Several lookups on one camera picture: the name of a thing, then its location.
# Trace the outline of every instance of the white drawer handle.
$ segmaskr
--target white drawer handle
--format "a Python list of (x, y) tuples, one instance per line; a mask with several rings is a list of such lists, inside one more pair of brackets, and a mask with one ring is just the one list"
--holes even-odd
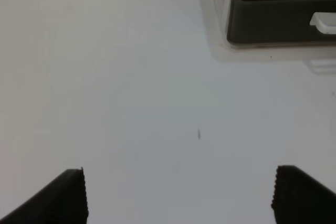
[(323, 34), (336, 34), (336, 13), (314, 13), (310, 25)]

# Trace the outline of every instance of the table surface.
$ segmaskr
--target table surface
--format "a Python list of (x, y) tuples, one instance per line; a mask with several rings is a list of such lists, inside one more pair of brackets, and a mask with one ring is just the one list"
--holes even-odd
[(0, 6), (0, 217), (81, 166), (89, 223), (275, 223), (282, 164), (336, 189), (336, 76), (302, 62), (334, 48), (225, 48), (212, 0)]

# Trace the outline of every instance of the drawer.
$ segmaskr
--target drawer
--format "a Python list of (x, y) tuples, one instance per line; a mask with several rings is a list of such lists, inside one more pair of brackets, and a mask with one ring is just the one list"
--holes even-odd
[(314, 13), (336, 13), (336, 0), (231, 0), (227, 40), (234, 45), (329, 43), (310, 21)]

